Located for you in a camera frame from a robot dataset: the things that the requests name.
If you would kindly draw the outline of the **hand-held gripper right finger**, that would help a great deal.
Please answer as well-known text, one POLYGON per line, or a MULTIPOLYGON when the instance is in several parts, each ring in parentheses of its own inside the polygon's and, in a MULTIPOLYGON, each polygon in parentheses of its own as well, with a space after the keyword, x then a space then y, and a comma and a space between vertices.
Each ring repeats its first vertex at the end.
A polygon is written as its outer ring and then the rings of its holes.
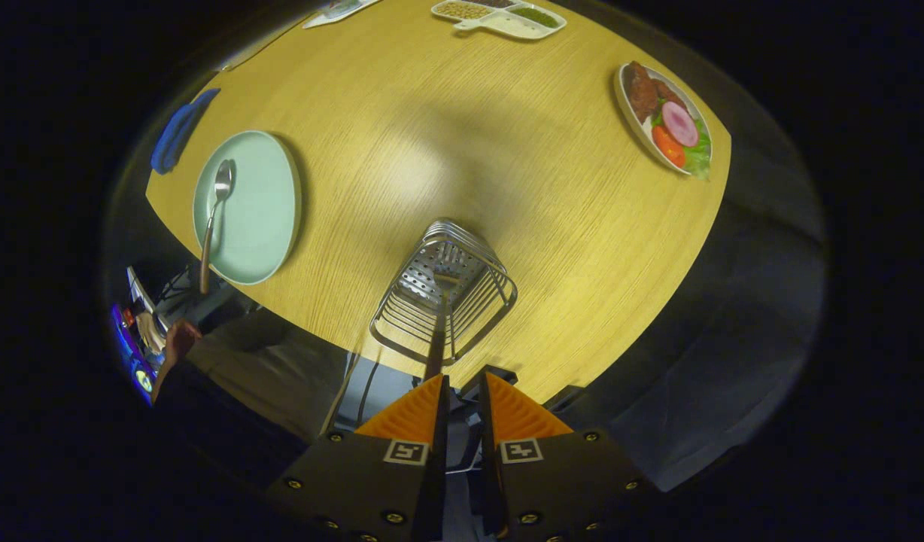
POLYGON ((606 541, 652 507, 651 481, 607 432, 570 428, 493 373, 479 385, 486 532, 606 541))

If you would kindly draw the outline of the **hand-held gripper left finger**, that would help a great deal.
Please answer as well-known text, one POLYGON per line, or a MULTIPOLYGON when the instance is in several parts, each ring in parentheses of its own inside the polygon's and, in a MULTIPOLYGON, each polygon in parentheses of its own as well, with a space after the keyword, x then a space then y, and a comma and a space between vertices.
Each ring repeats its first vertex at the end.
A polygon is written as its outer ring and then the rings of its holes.
POLYGON ((266 488, 304 541, 442 537, 451 386, 435 375, 353 432, 321 436, 266 488))

